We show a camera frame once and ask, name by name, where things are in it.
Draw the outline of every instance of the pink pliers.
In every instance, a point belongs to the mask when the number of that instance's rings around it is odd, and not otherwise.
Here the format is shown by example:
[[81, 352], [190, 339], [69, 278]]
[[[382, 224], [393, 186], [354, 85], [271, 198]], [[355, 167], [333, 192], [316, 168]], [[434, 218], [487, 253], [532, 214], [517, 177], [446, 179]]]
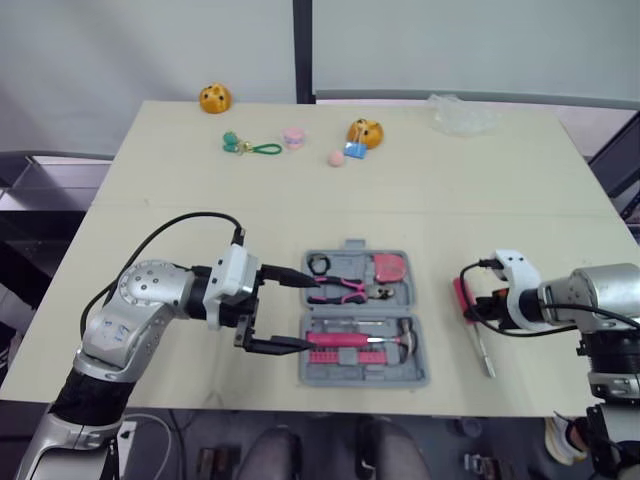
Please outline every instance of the pink pliers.
[[332, 276], [314, 277], [314, 280], [319, 285], [340, 285], [342, 287], [355, 290], [355, 292], [343, 295], [342, 297], [308, 297], [307, 302], [311, 304], [330, 303], [333, 305], [342, 305], [344, 303], [366, 303], [370, 298], [386, 300], [387, 298], [392, 297], [395, 293], [391, 287], [366, 285], [362, 280], [349, 280], [342, 277]]

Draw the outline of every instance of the clear plastic wrap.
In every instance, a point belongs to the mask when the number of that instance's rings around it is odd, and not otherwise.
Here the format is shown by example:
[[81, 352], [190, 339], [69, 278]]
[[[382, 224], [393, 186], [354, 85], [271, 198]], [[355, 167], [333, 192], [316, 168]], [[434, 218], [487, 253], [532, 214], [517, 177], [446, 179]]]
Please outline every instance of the clear plastic wrap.
[[478, 135], [494, 129], [500, 119], [490, 107], [465, 102], [455, 95], [431, 95], [427, 105], [436, 109], [433, 127], [447, 135]]

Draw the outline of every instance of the tool kit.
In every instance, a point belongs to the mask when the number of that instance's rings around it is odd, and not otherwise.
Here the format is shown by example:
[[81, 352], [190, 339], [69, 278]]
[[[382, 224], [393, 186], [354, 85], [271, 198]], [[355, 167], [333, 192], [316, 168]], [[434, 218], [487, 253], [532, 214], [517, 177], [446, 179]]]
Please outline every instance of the tool kit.
[[301, 338], [303, 383], [322, 387], [397, 387], [429, 381], [424, 336], [411, 313], [415, 287], [406, 253], [366, 250], [347, 240], [340, 250], [305, 254], [304, 273], [318, 286], [303, 291], [309, 312]]

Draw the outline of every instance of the hammer head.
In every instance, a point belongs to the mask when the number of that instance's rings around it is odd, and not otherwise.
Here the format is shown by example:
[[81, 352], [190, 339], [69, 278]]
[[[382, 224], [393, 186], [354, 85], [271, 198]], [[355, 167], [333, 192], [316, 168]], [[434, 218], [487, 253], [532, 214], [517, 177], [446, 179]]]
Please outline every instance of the hammer head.
[[403, 353], [400, 355], [400, 362], [404, 363], [409, 358], [409, 355], [413, 355], [416, 349], [416, 334], [411, 330], [411, 319], [400, 319], [400, 331], [402, 332], [396, 337], [396, 343], [404, 347]]

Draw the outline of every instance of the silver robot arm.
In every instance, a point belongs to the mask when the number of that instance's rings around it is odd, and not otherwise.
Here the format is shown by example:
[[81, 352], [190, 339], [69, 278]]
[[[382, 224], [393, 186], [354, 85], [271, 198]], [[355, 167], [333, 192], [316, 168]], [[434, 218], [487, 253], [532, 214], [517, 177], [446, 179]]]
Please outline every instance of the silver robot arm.
[[257, 291], [264, 280], [315, 285], [292, 269], [260, 267], [237, 244], [213, 267], [185, 269], [150, 260], [123, 272], [111, 298], [88, 324], [73, 369], [41, 419], [16, 479], [117, 478], [108, 458], [124, 409], [174, 318], [206, 319], [211, 329], [236, 328], [235, 345], [250, 352], [283, 355], [311, 347], [289, 337], [253, 338]]
[[604, 400], [586, 415], [594, 468], [608, 478], [640, 478], [640, 268], [585, 267], [542, 282], [516, 250], [498, 250], [479, 264], [509, 283], [477, 299], [475, 315], [483, 322], [499, 320], [500, 329], [536, 333], [578, 329], [577, 353], [591, 363], [591, 392]]

